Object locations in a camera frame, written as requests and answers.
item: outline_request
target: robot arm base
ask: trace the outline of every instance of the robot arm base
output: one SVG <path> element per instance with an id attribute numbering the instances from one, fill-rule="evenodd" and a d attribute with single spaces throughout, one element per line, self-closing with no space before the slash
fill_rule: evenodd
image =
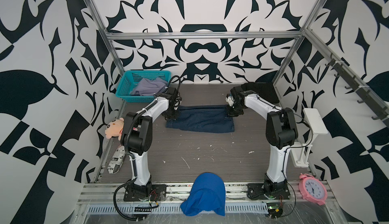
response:
<path id="1" fill-rule="evenodd" d="M 247 185 L 247 197 L 252 200 L 257 199 L 289 199 L 290 192 L 287 186 L 287 181 L 273 183 L 265 174 L 264 183 L 249 183 Z"/>

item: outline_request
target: black cloth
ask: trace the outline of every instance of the black cloth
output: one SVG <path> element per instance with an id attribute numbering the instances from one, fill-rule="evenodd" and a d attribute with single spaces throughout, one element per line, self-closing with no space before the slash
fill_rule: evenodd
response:
<path id="1" fill-rule="evenodd" d="M 245 90 L 255 91 L 260 97 L 270 102 L 271 104 L 276 104 L 280 102 L 275 92 L 273 83 L 248 82 L 241 85 L 241 87 L 243 91 Z"/>
<path id="2" fill-rule="evenodd" d="M 176 120 L 166 122 L 167 128 L 195 132 L 230 133 L 235 131 L 234 121 L 226 111 L 226 105 L 179 106 Z"/>

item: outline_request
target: denim jeans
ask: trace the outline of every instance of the denim jeans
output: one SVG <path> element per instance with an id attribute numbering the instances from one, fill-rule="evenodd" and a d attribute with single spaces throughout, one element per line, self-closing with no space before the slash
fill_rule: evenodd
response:
<path id="1" fill-rule="evenodd" d="M 234 132 L 234 121 L 226 111 L 226 105 L 179 106 L 180 115 L 176 120 L 166 122 L 167 128 L 195 132 Z"/>

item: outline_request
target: stuffed bear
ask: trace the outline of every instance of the stuffed bear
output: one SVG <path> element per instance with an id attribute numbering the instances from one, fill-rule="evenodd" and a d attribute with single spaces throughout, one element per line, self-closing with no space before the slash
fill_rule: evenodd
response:
<path id="1" fill-rule="evenodd" d="M 105 128 L 105 137 L 111 139 L 112 137 L 119 136 L 119 140 L 122 135 L 122 130 L 124 126 L 124 118 L 114 119 L 110 122 Z"/>

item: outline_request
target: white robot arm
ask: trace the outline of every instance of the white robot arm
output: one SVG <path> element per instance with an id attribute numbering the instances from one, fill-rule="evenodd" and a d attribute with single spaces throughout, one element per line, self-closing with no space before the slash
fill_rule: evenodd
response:
<path id="1" fill-rule="evenodd" d="M 249 186 L 248 197 L 257 199 L 263 194 L 267 198 L 275 198 L 282 194 L 287 198 L 289 192 L 285 170 L 289 151 L 286 149 L 293 145 L 298 137 L 293 111 L 275 106 L 261 98 L 255 91 L 244 91 L 241 86 L 232 88 L 226 101 L 229 104 L 227 112 L 231 117 L 242 115 L 243 109 L 251 108 L 267 121 L 266 139 L 270 143 L 269 168 L 260 189 L 253 186 L 250 190 Z"/>
<path id="2" fill-rule="evenodd" d="M 129 112 L 124 119 L 121 144 L 130 157 L 132 179 L 136 178 L 131 189 L 139 199 L 147 198 L 151 192 L 147 151 L 153 140 L 153 122 L 161 114 L 166 119 L 176 119 L 180 103 L 178 90 L 168 87 L 164 93 L 157 94 L 155 100 L 145 108 L 136 113 Z"/>

